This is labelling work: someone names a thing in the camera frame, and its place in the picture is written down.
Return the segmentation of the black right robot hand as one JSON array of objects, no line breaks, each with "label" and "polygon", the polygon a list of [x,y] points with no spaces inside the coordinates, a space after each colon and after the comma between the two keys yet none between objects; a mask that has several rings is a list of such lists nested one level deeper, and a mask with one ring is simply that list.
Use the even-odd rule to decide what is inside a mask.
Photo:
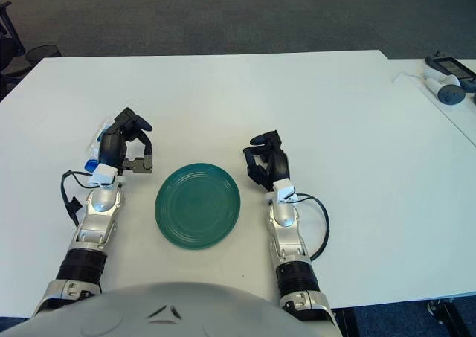
[{"label": "black right robot hand", "polygon": [[248,177],[268,192],[273,184],[289,179],[289,160],[283,149],[277,130],[263,133],[250,140],[250,147],[243,149]]}]

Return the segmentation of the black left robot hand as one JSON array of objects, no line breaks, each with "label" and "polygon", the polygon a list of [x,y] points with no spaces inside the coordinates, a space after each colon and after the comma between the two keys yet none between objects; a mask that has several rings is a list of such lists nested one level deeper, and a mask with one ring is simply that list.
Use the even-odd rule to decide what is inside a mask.
[{"label": "black left robot hand", "polygon": [[[151,131],[152,126],[145,119],[126,107],[100,136],[99,163],[116,168],[119,176],[122,176],[125,170],[151,173],[152,142],[146,135],[146,132]],[[144,145],[144,154],[130,161],[126,157],[126,143],[134,140],[139,140]]]}]

